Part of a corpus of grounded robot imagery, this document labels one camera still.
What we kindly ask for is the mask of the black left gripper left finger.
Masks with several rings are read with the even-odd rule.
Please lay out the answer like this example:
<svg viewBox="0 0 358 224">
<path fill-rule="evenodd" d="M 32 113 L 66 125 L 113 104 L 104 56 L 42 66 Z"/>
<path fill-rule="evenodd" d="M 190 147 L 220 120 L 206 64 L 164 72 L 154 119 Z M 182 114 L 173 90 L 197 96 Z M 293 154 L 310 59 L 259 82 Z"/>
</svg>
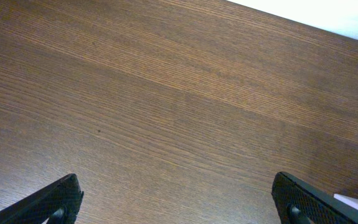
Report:
<svg viewBox="0 0 358 224">
<path fill-rule="evenodd" d="M 0 223 L 75 223 L 84 191 L 68 174 L 0 211 Z"/>
</svg>

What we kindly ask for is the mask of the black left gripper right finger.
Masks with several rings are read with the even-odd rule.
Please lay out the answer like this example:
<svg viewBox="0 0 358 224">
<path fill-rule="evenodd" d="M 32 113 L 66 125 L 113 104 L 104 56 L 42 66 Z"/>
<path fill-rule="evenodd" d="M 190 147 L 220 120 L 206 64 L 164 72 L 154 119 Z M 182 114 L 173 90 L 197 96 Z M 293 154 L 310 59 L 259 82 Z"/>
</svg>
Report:
<svg viewBox="0 0 358 224">
<path fill-rule="evenodd" d="M 284 224 L 358 224 L 358 210 L 287 173 L 275 175 L 271 195 Z"/>
</svg>

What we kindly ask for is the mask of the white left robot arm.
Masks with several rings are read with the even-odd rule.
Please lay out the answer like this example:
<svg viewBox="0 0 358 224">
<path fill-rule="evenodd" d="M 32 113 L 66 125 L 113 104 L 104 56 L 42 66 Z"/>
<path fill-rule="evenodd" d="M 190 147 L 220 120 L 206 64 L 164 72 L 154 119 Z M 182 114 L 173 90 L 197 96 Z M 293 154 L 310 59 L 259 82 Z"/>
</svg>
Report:
<svg viewBox="0 0 358 224">
<path fill-rule="evenodd" d="M 271 195 L 282 223 L 358 224 L 358 199 L 328 195 L 287 173 L 275 175 Z M 69 174 L 0 211 L 0 223 L 75 223 L 84 192 Z"/>
</svg>

